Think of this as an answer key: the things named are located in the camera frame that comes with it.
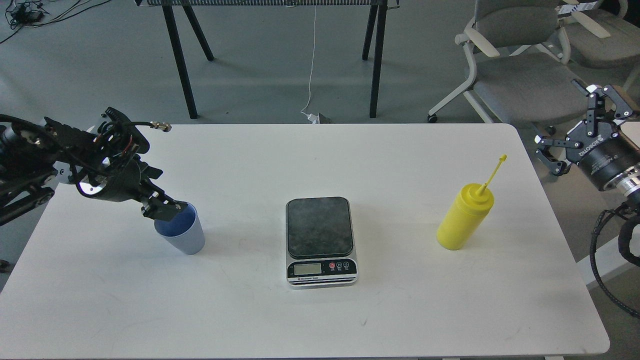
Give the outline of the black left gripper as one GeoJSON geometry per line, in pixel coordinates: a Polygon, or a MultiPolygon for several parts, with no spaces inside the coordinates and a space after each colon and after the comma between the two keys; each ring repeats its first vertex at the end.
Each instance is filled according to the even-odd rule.
{"type": "Polygon", "coordinates": [[[142,203],[141,213],[144,217],[169,222],[188,207],[186,202],[175,200],[166,195],[164,190],[156,186],[152,179],[158,179],[163,171],[150,166],[134,155],[123,168],[116,169],[114,164],[107,167],[114,170],[109,177],[90,177],[77,183],[77,190],[82,196],[110,202],[124,202],[130,199],[142,203]]]}

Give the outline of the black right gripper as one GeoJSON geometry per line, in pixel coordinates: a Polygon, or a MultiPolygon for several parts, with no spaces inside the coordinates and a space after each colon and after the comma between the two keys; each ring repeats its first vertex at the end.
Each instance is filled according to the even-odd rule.
{"type": "Polygon", "coordinates": [[[639,105],[618,85],[585,86],[578,79],[571,84],[588,98],[586,118],[566,133],[566,139],[535,135],[535,159],[555,177],[576,164],[600,192],[638,192],[639,146],[619,125],[637,122],[639,105]]]}

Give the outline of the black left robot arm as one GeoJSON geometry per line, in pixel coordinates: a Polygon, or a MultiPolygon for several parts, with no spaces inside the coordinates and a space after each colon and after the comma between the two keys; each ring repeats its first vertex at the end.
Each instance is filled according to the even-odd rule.
{"type": "Polygon", "coordinates": [[[47,203],[53,179],[76,187],[85,198],[141,203],[144,217],[171,221],[185,212],[153,183],[162,170],[142,161],[150,143],[140,126],[169,132],[168,123],[131,121],[108,107],[95,130],[80,130],[45,117],[36,124],[1,116],[1,223],[7,224],[47,203]]]}

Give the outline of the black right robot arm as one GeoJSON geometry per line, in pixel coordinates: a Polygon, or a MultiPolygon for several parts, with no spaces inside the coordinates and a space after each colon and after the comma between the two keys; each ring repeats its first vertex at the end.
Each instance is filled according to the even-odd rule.
{"type": "Polygon", "coordinates": [[[631,251],[633,232],[639,225],[640,149],[622,131],[626,122],[639,119],[639,106],[622,87],[608,84],[585,86],[573,79],[572,84],[586,97],[585,118],[578,121],[561,139],[539,129],[535,136],[535,157],[550,174],[560,177],[577,166],[600,192],[617,189],[625,201],[614,209],[599,214],[590,235],[589,262],[594,280],[604,294],[631,317],[639,312],[617,298],[604,284],[596,263],[598,239],[613,217],[624,219],[617,240],[617,250],[629,264],[638,266],[639,256],[631,251]]]}

